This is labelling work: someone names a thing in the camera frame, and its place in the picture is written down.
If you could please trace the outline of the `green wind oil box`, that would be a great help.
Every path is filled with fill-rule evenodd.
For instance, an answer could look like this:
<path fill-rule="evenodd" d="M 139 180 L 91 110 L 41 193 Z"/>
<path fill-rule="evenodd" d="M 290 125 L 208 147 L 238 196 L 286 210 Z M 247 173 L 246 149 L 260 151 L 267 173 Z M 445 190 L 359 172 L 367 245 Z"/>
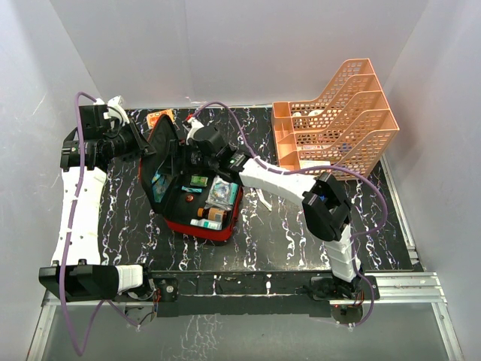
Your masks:
<path fill-rule="evenodd" d="M 190 185 L 193 187 L 206 187 L 208 184 L 208 177 L 201 175 L 191 176 Z"/>

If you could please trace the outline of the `small teal packet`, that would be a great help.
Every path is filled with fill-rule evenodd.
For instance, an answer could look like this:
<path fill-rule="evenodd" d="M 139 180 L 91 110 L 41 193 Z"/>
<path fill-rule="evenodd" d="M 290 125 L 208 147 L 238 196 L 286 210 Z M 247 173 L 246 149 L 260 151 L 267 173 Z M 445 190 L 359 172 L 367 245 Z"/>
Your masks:
<path fill-rule="evenodd" d="M 181 190 L 187 193 L 202 193 L 203 189 L 202 188 L 197 188 L 197 187 L 185 187 L 182 186 Z"/>

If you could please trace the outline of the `red black medicine case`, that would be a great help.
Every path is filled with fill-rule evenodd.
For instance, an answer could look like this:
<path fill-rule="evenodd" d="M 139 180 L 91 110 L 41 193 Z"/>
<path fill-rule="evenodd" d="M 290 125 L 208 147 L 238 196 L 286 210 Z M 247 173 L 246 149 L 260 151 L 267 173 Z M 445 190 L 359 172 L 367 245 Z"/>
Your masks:
<path fill-rule="evenodd" d="M 172 119 L 159 116 L 138 178 L 155 214 L 172 231 L 227 241 L 237 222 L 244 191 L 232 163 L 236 150 L 215 126 L 201 126 L 187 139 L 177 136 Z"/>

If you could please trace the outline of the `teal round tape packet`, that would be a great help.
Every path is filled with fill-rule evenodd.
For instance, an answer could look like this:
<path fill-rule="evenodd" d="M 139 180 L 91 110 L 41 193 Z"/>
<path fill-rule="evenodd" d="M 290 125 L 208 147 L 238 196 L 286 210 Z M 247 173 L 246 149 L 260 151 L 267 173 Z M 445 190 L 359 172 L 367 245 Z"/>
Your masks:
<path fill-rule="evenodd" d="M 239 186 L 236 183 L 229 183 L 220 176 L 216 176 L 209 190 L 206 205 L 209 208 L 230 211 L 237 198 L 238 190 Z"/>

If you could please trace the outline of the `brown medicine bottle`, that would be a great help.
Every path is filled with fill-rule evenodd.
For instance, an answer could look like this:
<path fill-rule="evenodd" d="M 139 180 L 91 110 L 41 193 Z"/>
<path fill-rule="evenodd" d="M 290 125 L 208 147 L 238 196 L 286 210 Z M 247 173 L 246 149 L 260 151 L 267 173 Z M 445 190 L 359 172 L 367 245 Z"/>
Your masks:
<path fill-rule="evenodd" d="M 212 220 L 222 223 L 228 215 L 226 210 L 221 208 L 199 208 L 197 216 L 201 219 Z"/>

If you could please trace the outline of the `white green pill bottle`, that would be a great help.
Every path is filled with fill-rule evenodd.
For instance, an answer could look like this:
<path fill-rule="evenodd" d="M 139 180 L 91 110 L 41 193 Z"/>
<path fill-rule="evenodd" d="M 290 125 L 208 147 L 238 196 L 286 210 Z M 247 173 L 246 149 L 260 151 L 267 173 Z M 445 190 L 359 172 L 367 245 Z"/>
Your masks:
<path fill-rule="evenodd" d="M 192 226 L 197 226 L 205 229 L 212 229 L 212 230 L 221 230 L 222 229 L 222 223 L 214 220 L 208 220 L 208 219 L 191 219 L 190 224 Z"/>

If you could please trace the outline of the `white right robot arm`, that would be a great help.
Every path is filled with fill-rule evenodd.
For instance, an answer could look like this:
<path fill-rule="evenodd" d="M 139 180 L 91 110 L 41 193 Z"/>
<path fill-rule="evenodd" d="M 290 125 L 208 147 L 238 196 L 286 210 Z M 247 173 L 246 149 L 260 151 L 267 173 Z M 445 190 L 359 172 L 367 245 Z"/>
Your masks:
<path fill-rule="evenodd" d="M 325 242 L 336 292 L 350 299 L 361 291 L 360 261 L 352 250 L 351 206 L 332 174 L 291 173 L 232 147 L 214 127 L 194 117 L 185 125 L 187 139 L 168 142 L 175 171 L 213 171 L 229 183 L 265 190 L 296 204 L 310 234 Z"/>

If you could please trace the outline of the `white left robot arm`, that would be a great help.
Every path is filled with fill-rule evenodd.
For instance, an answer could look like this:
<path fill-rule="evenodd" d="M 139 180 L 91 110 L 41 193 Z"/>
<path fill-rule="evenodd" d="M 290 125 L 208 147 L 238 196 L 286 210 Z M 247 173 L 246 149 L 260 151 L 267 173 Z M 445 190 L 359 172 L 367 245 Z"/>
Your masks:
<path fill-rule="evenodd" d="M 123 98 L 95 99 L 76 106 L 77 125 L 61 150 L 63 202 L 59 237 L 51 264 L 38 280 L 65 302 L 113 300 L 131 292 L 146 300 L 155 281 L 142 264 L 102 265 L 98 222 L 107 169 L 113 159 L 152 155 L 153 147 L 123 109 Z"/>

